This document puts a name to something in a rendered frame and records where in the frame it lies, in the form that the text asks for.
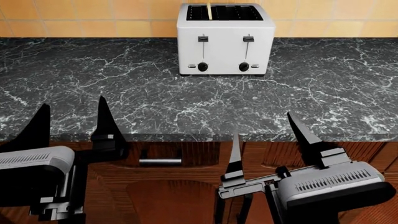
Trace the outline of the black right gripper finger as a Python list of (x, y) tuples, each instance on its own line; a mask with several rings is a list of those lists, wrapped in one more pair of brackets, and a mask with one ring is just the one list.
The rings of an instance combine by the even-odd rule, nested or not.
[(233, 146), (226, 172), (221, 176), (223, 187), (233, 187), (244, 184), (243, 163), (239, 134), (233, 134)]
[(288, 112), (290, 127), (299, 144), (299, 151), (306, 166), (320, 169), (349, 162), (345, 149), (337, 143), (322, 141), (313, 134), (294, 114)]

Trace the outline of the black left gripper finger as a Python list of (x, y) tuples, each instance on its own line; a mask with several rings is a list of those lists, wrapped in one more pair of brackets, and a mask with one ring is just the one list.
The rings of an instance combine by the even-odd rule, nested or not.
[(92, 162), (112, 162), (128, 156), (128, 145), (119, 130), (106, 99), (99, 98), (97, 126), (90, 137), (93, 143)]
[(15, 139), (0, 145), (0, 153), (45, 148), (49, 142), (50, 106), (43, 104)]

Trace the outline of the brown wooden cabinet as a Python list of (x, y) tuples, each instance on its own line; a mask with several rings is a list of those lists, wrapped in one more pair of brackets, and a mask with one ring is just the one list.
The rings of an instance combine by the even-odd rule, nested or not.
[[(339, 215), (341, 224), (398, 224), (398, 142), (344, 142), (396, 189), (390, 201)], [(216, 188), (230, 142), (132, 142), (126, 160), (88, 169), (86, 224), (213, 224)], [(181, 166), (141, 167), (139, 159), (181, 158)]]

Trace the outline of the white four-slot toaster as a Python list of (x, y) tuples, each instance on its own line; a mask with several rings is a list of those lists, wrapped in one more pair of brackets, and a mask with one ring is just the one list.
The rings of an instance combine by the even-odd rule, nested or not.
[[(209, 20), (206, 4), (184, 3), (177, 19), (178, 67), (181, 75), (264, 75), (275, 34), (275, 24), (257, 3), (216, 3)], [(199, 36), (208, 42), (198, 42)], [(243, 42), (244, 36), (254, 42)], [(208, 70), (200, 72), (199, 63)], [(246, 62), (249, 69), (239, 70)]]

